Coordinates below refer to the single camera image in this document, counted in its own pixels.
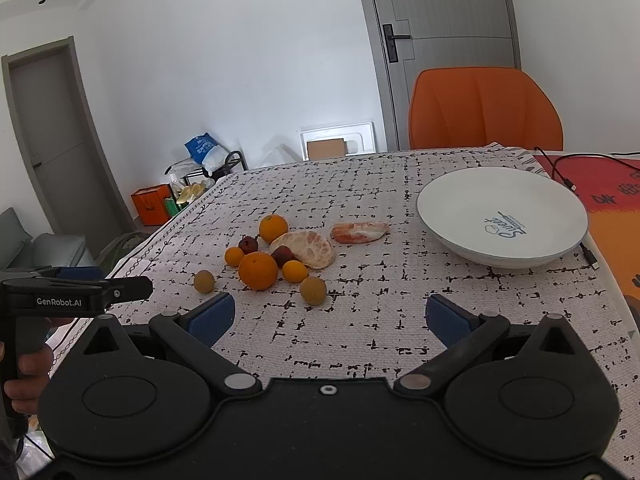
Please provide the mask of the person's left hand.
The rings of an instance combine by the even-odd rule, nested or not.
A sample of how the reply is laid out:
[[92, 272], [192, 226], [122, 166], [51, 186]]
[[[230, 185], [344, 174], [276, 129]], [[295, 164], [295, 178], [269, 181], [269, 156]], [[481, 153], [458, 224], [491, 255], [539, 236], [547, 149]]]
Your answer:
[[47, 333], [73, 322], [73, 318], [18, 318], [15, 348], [18, 356], [17, 378], [4, 383], [4, 393], [12, 408], [23, 415], [35, 415], [41, 393], [49, 383], [53, 350], [47, 344]]

